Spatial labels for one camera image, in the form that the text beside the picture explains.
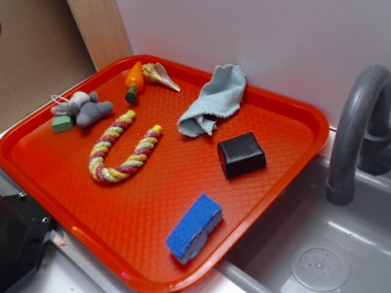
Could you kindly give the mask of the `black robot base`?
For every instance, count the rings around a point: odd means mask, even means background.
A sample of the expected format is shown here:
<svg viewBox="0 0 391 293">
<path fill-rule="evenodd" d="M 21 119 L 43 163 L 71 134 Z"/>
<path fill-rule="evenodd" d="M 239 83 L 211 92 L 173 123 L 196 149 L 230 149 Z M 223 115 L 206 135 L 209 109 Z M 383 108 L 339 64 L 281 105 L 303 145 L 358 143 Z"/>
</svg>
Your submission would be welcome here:
<svg viewBox="0 0 391 293">
<path fill-rule="evenodd" d="M 29 195 L 1 197 L 1 292 L 11 292 L 40 269 L 54 222 Z"/>
</svg>

